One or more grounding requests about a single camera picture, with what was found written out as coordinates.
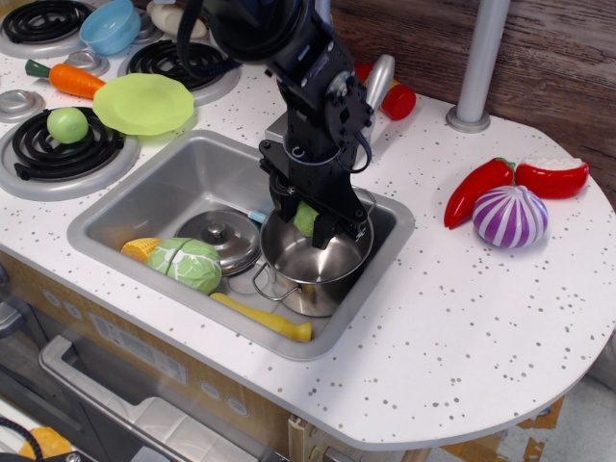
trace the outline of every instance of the green ball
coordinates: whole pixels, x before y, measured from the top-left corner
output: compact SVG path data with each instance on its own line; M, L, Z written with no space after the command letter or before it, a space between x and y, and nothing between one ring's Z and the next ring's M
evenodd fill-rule
M147 265L205 295L213 292L222 278L218 252L197 239L164 240L149 256Z
M297 231L308 238L315 233L315 219L318 216L319 212L302 200L297 205L293 225Z
M56 109L47 117L49 135L62 144L81 141L89 128L86 116L77 108Z

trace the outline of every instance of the sink basin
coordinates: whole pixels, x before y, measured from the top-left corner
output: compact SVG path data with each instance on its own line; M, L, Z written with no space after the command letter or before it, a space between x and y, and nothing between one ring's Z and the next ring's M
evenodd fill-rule
M259 272L263 257L250 269L222 278L217 292L296 324L312 323L313 339L308 343L290 340L120 253L125 243L137 238L173 237L186 221L208 210L232 208L267 214L273 206L269 178L259 169L260 158L255 148L213 132L192 131L172 141L76 218L68 228L68 240L77 250L282 356L317 358L336 345L411 236L415 220L399 202L373 194L371 255L331 317L305 317L259 295L253 277L264 292L271 286L268 272Z

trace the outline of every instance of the toy red cheese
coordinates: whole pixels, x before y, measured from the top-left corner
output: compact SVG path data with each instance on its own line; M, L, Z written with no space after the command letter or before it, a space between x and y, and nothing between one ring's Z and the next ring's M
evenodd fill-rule
M588 164L581 159L529 157L516 168L515 183L542 199L565 199L578 195L588 172Z

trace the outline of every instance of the wooden wall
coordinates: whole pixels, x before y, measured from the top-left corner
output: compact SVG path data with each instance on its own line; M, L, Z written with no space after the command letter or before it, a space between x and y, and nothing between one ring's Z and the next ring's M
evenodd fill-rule
M396 58L416 93L456 103L478 0L332 0L357 62ZM616 206L616 2L514 0L487 111L535 127L591 166Z

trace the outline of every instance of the yellow corn cob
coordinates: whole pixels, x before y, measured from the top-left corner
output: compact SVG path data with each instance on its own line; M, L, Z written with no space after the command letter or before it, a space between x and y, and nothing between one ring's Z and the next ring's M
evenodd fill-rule
M126 243L120 252L131 257L133 260L145 263L150 253L162 242L157 238L140 238Z

